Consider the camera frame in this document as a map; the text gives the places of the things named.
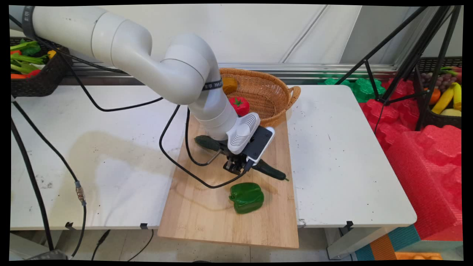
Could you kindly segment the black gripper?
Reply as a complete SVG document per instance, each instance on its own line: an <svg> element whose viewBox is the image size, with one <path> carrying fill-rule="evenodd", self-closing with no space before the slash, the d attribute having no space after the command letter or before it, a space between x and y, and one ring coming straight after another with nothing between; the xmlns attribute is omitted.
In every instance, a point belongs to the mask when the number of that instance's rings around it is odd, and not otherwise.
<svg viewBox="0 0 473 266"><path fill-rule="evenodd" d="M234 154L227 146L227 141L218 141L220 153L225 155L227 161L223 165L223 169L235 175L242 175L252 168L253 161L247 158L247 155L240 153Z"/></svg>

